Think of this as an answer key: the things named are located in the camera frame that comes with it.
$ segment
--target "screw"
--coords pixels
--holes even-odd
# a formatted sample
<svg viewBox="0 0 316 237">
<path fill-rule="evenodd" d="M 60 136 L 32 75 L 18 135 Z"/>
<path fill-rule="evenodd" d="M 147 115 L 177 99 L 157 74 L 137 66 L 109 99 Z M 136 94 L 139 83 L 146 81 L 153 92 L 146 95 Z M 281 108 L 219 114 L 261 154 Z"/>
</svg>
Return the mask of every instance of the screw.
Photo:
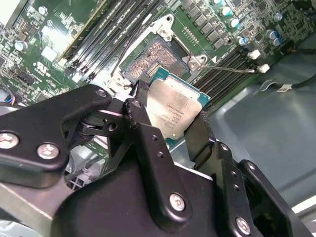
<svg viewBox="0 0 316 237">
<path fill-rule="evenodd" d="M 280 20 L 282 20 L 282 18 L 283 18 L 283 16 L 282 16 L 281 13 L 276 13 L 275 14 L 275 21 L 280 21 Z"/>
<path fill-rule="evenodd" d="M 241 232 L 243 232 L 245 235 L 250 235 L 250 227 L 243 218 L 237 217 L 236 224 Z"/>
<path fill-rule="evenodd" d="M 193 61 L 191 61 L 191 62 L 189 62 L 189 67 L 190 68 L 195 68 L 197 66 L 197 64 L 196 64 L 196 62 L 193 62 Z"/>
<path fill-rule="evenodd" d="M 52 144 L 43 144 L 38 147 L 38 156 L 43 159 L 54 159 L 58 157 L 59 149 Z"/>
<path fill-rule="evenodd" d="M 183 211 L 184 210 L 186 205 L 185 205 L 182 197 L 180 197 L 177 194 L 171 194 L 169 200 L 170 200 L 170 204 L 173 207 L 173 209 L 175 209 L 176 211 Z"/>
<path fill-rule="evenodd" d="M 163 38 L 167 37 L 167 36 L 168 36 L 167 31 L 161 30 L 161 31 L 160 31 L 160 36 L 163 37 Z"/>
<path fill-rule="evenodd" d="M 101 97 L 107 97 L 107 94 L 103 90 L 97 90 L 95 93 Z"/>
<path fill-rule="evenodd" d="M 138 108 L 141 108 L 141 107 L 142 107 L 142 104 L 139 103 L 137 100 L 133 100 L 133 101 L 132 101 L 132 104 L 135 105 L 135 106 L 138 107 Z"/>
<path fill-rule="evenodd" d="M 19 138 L 12 133 L 0 133 L 0 148 L 11 149 L 19 144 Z"/>
<path fill-rule="evenodd" d="M 222 148 L 223 148 L 225 151 L 228 151 L 228 147 L 227 147 L 224 143 L 222 143 Z"/>
<path fill-rule="evenodd" d="M 252 163 L 248 162 L 248 166 L 249 166 L 250 169 L 255 170 L 255 167 L 253 166 Z"/>
</svg>

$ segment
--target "cable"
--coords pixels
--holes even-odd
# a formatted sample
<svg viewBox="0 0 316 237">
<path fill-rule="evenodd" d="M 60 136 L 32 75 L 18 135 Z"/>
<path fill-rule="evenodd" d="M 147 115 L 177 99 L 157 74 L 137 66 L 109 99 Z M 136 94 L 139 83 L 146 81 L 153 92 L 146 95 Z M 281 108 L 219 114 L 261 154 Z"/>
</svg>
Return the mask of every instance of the cable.
<svg viewBox="0 0 316 237">
<path fill-rule="evenodd" d="M 234 69 L 234 68 L 224 68 L 224 67 L 216 67 L 216 66 L 202 66 L 202 68 L 210 68 L 210 69 L 215 69 L 215 70 L 222 70 L 222 71 L 230 71 L 234 73 L 255 73 L 256 71 L 254 69 L 244 69 L 244 70 L 239 70 L 239 69 Z"/>
<path fill-rule="evenodd" d="M 2 82 L 2 81 L 0 81 L 0 85 L 11 96 L 11 98 L 8 101 L 6 101 L 6 102 L 14 105 L 15 96 L 14 96 L 12 90 L 10 90 L 10 88 L 6 84 L 4 84 L 4 82 Z"/>
<path fill-rule="evenodd" d="M 290 48 L 288 51 L 292 54 L 316 54 L 315 48 Z"/>
<path fill-rule="evenodd" d="M 120 62 L 121 62 L 121 60 L 122 60 L 122 58 L 124 57 L 124 55 L 126 54 L 126 52 L 128 51 L 128 49 L 130 48 L 130 46 L 135 42 L 135 40 L 136 40 L 136 38 L 138 37 L 139 33 L 140 33 L 144 28 L 147 28 L 147 26 L 149 26 L 149 25 L 151 24 L 151 22 L 149 22 L 149 23 L 147 23 L 147 24 L 146 24 L 146 22 L 147 22 L 147 21 L 144 21 L 144 22 L 140 25 L 140 27 L 139 27 L 139 29 L 137 30 L 137 32 L 132 36 L 132 38 L 131 38 L 130 41 L 128 42 L 127 46 L 125 47 L 124 51 L 123 51 L 123 52 L 121 53 L 121 55 L 119 56 L 118 61 L 117 61 L 117 63 L 115 64 L 115 66 L 114 66 L 114 68 L 113 68 L 113 70 L 112 70 L 112 72 L 111 72 L 111 77 L 113 77 L 114 72 L 115 72 L 116 69 L 118 68 L 118 66 L 119 66 L 119 64 L 120 64 Z"/>
</svg>

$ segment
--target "electrolytic capacitor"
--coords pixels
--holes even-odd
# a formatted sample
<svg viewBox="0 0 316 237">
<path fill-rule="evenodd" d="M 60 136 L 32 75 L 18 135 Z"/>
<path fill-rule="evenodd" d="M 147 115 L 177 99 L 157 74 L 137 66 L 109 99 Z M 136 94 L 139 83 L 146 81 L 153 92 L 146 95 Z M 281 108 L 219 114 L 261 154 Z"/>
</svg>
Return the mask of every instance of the electrolytic capacitor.
<svg viewBox="0 0 316 237">
<path fill-rule="evenodd" d="M 271 39 L 270 44 L 273 46 L 280 46 L 282 44 L 282 40 L 280 38 Z"/>
<path fill-rule="evenodd" d="M 243 37 L 238 36 L 236 38 L 236 43 L 239 44 L 240 46 L 244 46 L 246 44 L 247 40 Z"/>
<path fill-rule="evenodd" d="M 48 15 L 48 10 L 45 6 L 40 6 L 39 7 L 39 13 L 43 16 L 47 16 Z"/>
<path fill-rule="evenodd" d="M 232 13 L 232 10 L 231 10 L 231 8 L 228 7 L 228 6 L 224 6 L 224 7 L 222 7 L 222 8 L 219 10 L 219 14 L 220 14 L 221 16 L 230 16 L 231 13 Z"/>
<path fill-rule="evenodd" d="M 273 31 L 273 30 L 267 30 L 266 31 L 266 37 L 268 39 L 274 40 L 278 37 L 278 33 L 277 31 Z"/>
<path fill-rule="evenodd" d="M 14 44 L 14 48 L 18 51 L 25 51 L 28 49 L 28 43 L 26 43 L 25 41 L 17 41 Z"/>
<path fill-rule="evenodd" d="M 222 0 L 211 0 L 211 3 L 213 5 L 218 5 L 218 4 L 221 4 L 222 3 Z"/>
<path fill-rule="evenodd" d="M 237 18 L 233 18 L 231 20 L 229 20 L 228 22 L 228 27 L 229 28 L 236 28 L 239 25 L 239 20 Z"/>
</svg>

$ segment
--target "ram slot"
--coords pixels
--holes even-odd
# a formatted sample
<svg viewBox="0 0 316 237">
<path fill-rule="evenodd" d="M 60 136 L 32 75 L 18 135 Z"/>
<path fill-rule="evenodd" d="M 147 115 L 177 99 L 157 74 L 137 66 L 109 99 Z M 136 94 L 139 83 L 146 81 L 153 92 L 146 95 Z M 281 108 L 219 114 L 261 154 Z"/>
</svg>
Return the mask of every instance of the ram slot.
<svg viewBox="0 0 316 237">
<path fill-rule="evenodd" d="M 107 31 L 113 27 L 115 22 L 121 17 L 126 6 L 127 0 L 119 1 L 113 5 L 109 10 L 109 14 L 105 14 L 100 19 L 98 25 L 88 34 L 88 36 L 82 41 L 80 47 L 76 49 L 74 55 L 77 55 L 76 60 L 72 63 L 71 68 L 75 69 L 81 62 L 83 62 L 88 55 L 94 50 L 94 48 L 100 43 Z"/>
<path fill-rule="evenodd" d="M 88 72 L 92 68 L 92 66 L 97 63 L 97 61 L 102 57 L 102 55 L 106 53 L 109 45 L 112 45 L 113 42 L 119 37 L 121 30 L 126 28 L 130 24 L 130 22 L 133 21 L 133 18 L 137 16 L 142 11 L 142 8 L 146 5 L 146 1 L 142 1 L 140 3 L 140 6 L 133 1 L 131 1 L 131 3 L 133 4 L 132 7 L 134 8 L 129 7 L 128 9 L 131 9 L 131 8 L 132 9 L 130 11 L 126 11 L 126 15 L 124 15 L 123 20 L 116 25 L 114 31 L 111 32 L 111 35 L 105 38 L 105 40 L 100 42 L 100 44 L 102 44 L 101 48 L 98 49 L 96 53 L 94 53 L 91 56 L 91 58 L 89 59 L 89 62 L 87 62 L 81 68 L 80 72 L 82 74 L 85 74 L 86 72 Z"/>
<path fill-rule="evenodd" d="M 118 51 L 122 47 L 122 45 L 127 44 L 134 34 L 137 34 L 139 29 L 141 29 L 142 27 L 142 22 L 146 19 L 148 14 L 150 14 L 154 9 L 157 8 L 160 2 L 161 2 L 160 0 L 154 1 L 150 6 L 147 6 L 147 8 L 143 12 L 140 13 L 140 17 L 138 18 L 136 22 L 134 23 L 130 22 L 132 23 L 132 27 L 131 27 L 131 30 L 129 30 L 129 34 L 126 34 L 120 40 L 117 40 L 113 43 L 112 48 L 107 53 L 107 56 L 99 63 L 99 65 L 96 67 L 94 72 L 88 76 L 87 81 L 91 81 L 92 79 L 94 79 L 96 75 L 98 75 L 103 70 L 103 68 L 109 63 L 113 54 L 116 51 Z"/>
</svg>

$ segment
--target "black cable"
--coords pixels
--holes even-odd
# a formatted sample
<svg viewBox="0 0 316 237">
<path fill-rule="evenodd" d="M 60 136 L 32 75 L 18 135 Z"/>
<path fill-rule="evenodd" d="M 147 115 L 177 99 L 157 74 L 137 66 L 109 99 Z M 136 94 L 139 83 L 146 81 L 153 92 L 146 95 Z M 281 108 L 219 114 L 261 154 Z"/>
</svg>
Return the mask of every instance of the black cable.
<svg viewBox="0 0 316 237">
<path fill-rule="evenodd" d="M 300 82 L 300 83 L 297 83 L 297 84 L 293 84 L 291 87 L 292 87 L 292 89 L 298 89 L 298 88 L 302 88 L 304 86 L 309 86 L 309 85 L 311 85 L 314 82 L 316 82 L 316 74 L 313 75 L 311 78 L 303 81 L 303 82 Z"/>
</svg>

